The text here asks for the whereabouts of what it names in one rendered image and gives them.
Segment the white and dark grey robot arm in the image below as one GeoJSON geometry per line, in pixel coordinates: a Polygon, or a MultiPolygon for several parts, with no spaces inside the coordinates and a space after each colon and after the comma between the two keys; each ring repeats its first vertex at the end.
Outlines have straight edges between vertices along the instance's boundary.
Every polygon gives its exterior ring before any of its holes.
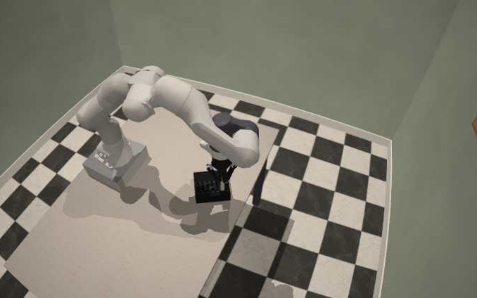
{"type": "Polygon", "coordinates": [[[82,128],[99,133],[102,141],[94,157],[110,170],[122,167],[132,158],[131,144],[124,138],[119,122],[108,118],[122,104],[123,113],[134,122],[154,115],[154,108],[169,110],[203,139],[200,147],[216,160],[229,159],[240,168],[249,168],[259,161],[259,129],[254,122],[241,121],[227,112],[211,117],[203,93],[166,76],[157,66],[146,66],[132,76],[117,73],[104,82],[97,94],[78,110],[77,121],[82,128]]]}

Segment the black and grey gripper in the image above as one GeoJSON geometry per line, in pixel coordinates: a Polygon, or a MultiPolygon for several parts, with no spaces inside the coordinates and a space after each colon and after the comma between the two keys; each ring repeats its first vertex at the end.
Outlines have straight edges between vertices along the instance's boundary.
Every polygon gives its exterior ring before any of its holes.
{"type": "Polygon", "coordinates": [[[212,157],[212,160],[213,162],[211,162],[211,164],[206,164],[207,170],[211,173],[215,181],[219,181],[219,183],[221,184],[221,190],[224,190],[224,185],[226,180],[229,180],[231,178],[231,175],[233,174],[233,171],[235,170],[235,168],[237,168],[237,166],[235,166],[229,159],[216,160],[212,157]],[[218,170],[219,176],[216,175],[212,167],[218,170]],[[228,168],[229,170],[227,172],[228,168]],[[221,175],[221,170],[222,170],[222,175],[221,175]],[[227,172],[227,175],[226,175],[226,172],[227,172]]]}

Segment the black lighting desk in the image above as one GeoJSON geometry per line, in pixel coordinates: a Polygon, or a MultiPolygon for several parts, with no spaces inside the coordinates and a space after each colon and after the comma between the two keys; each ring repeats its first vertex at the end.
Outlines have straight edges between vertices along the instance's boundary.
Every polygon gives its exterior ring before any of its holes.
{"type": "Polygon", "coordinates": [[[231,200],[228,180],[225,182],[224,190],[221,190],[219,181],[215,182],[209,171],[194,172],[193,177],[196,204],[231,200]]]}

